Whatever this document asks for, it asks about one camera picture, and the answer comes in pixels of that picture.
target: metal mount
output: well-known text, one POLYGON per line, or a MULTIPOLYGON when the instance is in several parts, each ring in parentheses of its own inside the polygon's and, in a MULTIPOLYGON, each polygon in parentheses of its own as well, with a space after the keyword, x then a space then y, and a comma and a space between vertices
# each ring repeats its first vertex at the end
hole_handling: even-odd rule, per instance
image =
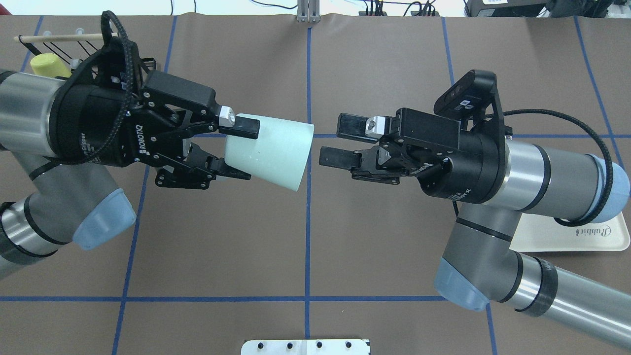
POLYGON ((320 22, 320 0, 298 0, 298 22, 320 22))

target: robotiq logo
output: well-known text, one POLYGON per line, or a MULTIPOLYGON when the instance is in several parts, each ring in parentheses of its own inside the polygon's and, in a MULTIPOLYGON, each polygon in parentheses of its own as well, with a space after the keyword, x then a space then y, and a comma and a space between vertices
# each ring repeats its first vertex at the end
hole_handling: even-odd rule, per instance
POLYGON ((138 151, 140 154, 150 155, 149 152, 147 152, 147 145, 144 142, 143 127, 140 124, 136 125, 136 137, 138 138, 138 151))
POLYGON ((603 237, 607 237, 611 235, 611 227, 603 224, 602 226, 599 226, 598 228, 583 228, 583 229, 576 229, 576 236, 582 236, 582 237, 586 237, 586 236, 603 236, 603 237))

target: light mint cup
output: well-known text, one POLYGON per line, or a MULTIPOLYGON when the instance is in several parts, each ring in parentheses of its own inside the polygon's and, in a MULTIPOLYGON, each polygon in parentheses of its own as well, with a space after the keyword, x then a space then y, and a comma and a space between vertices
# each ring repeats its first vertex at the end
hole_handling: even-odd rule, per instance
POLYGON ((258 139, 227 136, 226 164, 289 190, 298 191, 307 165, 314 125, 239 114, 261 122, 258 139))

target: blue joint cap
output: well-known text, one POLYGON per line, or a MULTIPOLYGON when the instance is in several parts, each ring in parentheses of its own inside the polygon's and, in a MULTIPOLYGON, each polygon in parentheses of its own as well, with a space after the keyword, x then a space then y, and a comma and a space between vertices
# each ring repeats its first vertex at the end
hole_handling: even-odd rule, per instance
POLYGON ((488 298, 444 258, 440 258, 434 288, 441 296, 468 310, 480 312, 489 303, 488 298))
POLYGON ((136 221, 136 212, 122 189, 114 190, 88 214, 74 232, 73 241, 90 250, 116 237, 136 221))
MULTIPOLYGON (((592 205, 589 207, 589 210, 585 215, 590 214, 594 210, 594 208, 596 208, 598 200, 603 194, 606 176, 604 160, 592 154, 588 155, 594 158, 594 162, 596 163, 596 167, 598 168, 598 188, 596 190, 594 201, 592 202, 592 205)), ((613 163, 613 186, 611 187, 609 199, 604 205, 603 210, 591 223, 602 223, 616 217, 620 213, 620 211, 625 208, 628 199, 629 178, 627 176, 627 173, 624 171, 624 169, 620 167, 620 165, 613 163)))

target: white plate with holes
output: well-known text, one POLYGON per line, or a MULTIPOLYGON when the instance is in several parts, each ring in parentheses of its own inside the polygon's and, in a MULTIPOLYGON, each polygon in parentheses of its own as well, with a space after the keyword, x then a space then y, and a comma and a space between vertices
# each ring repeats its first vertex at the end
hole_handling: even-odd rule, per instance
POLYGON ((552 217, 522 214, 510 244, 515 251, 620 251, 629 247, 622 213, 603 223, 564 227, 552 217))
POLYGON ((370 355, 366 339, 248 340, 241 355, 370 355))

